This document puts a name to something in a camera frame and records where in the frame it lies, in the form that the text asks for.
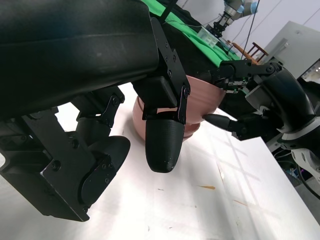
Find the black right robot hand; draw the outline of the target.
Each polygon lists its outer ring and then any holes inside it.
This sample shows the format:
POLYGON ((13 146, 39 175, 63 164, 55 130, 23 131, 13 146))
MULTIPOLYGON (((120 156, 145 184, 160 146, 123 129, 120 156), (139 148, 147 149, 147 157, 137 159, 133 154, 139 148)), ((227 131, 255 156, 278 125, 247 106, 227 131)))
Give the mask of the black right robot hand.
POLYGON ((218 114, 203 116, 240 141, 266 136, 274 129, 283 134, 294 133, 316 119, 302 86, 277 62, 257 65, 251 60, 222 61, 210 75, 212 83, 228 94, 243 91, 246 101, 257 111, 238 120, 218 114))

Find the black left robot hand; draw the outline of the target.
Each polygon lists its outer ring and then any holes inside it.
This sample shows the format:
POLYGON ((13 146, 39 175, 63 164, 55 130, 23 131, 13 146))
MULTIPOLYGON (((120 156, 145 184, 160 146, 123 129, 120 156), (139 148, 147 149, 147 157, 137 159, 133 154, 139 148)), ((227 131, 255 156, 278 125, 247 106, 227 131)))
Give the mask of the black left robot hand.
POLYGON ((124 163, 120 85, 144 103, 150 169, 175 167, 191 87, 162 22, 140 0, 1 1, 0 174, 43 215, 87 221, 124 163))

